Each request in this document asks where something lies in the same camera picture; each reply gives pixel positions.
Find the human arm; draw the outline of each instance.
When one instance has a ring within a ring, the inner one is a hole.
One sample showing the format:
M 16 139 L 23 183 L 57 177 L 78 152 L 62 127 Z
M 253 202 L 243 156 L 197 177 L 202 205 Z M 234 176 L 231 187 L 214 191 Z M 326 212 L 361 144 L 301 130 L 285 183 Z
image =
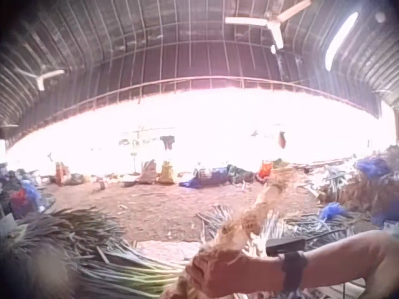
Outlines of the human arm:
M 399 241 L 380 231 L 365 232 L 306 252 L 307 266 L 300 287 L 322 287 L 364 278 L 371 292 L 384 292 L 379 285 L 392 289 L 399 282 L 399 274 L 395 273 L 399 273 L 396 252 Z M 208 252 L 197 255 L 186 271 L 205 294 L 221 297 L 231 293 L 281 292 L 286 276 L 281 267 L 278 257 L 261 260 L 240 252 Z

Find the corrugated roof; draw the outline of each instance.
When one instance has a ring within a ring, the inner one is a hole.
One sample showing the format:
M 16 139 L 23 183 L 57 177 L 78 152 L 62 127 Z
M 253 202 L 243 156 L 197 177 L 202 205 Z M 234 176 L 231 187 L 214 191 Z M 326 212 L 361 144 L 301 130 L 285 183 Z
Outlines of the corrugated roof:
M 0 119 L 20 124 L 10 136 L 16 141 L 52 121 L 145 94 L 296 88 L 277 82 L 320 90 L 373 115 L 380 99 L 399 109 L 399 35 L 388 1 L 315 0 L 283 24 L 284 49 L 276 55 L 266 28 L 224 23 L 228 16 L 275 15 L 296 2 L 37 1 L 2 39 Z M 354 11 L 358 20 L 328 72 L 325 52 Z M 385 22 L 377 22 L 377 12 Z M 46 80 L 39 92 L 36 80 L 16 69 L 65 74 Z

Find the orange bag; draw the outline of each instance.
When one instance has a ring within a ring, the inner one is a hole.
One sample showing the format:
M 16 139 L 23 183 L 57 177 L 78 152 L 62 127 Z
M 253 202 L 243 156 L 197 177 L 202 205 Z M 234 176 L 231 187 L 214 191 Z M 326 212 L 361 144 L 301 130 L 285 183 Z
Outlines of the orange bag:
M 272 168 L 273 168 L 273 162 L 262 161 L 262 166 L 257 175 L 261 179 L 266 179 L 268 176 L 270 176 Z

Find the skylight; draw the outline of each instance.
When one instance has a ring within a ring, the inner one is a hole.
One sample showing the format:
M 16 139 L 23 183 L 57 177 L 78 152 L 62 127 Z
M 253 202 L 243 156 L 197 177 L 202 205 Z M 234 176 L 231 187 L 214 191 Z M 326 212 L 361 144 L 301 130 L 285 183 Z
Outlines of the skylight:
M 348 19 L 342 24 L 341 28 L 338 30 L 337 34 L 332 39 L 332 42 L 327 49 L 325 54 L 325 68 L 331 71 L 332 62 L 339 47 L 342 45 L 346 37 L 348 36 L 353 25 L 355 25 L 356 19 L 358 17 L 358 12 L 351 14 Z

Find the black wristband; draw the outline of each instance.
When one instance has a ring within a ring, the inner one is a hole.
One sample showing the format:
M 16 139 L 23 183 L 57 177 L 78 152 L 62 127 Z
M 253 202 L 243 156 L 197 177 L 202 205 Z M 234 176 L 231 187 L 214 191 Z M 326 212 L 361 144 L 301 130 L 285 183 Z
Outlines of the black wristband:
M 286 274 L 283 283 L 283 293 L 296 291 L 300 287 L 302 275 L 307 265 L 303 254 L 289 252 L 284 254 L 281 270 Z

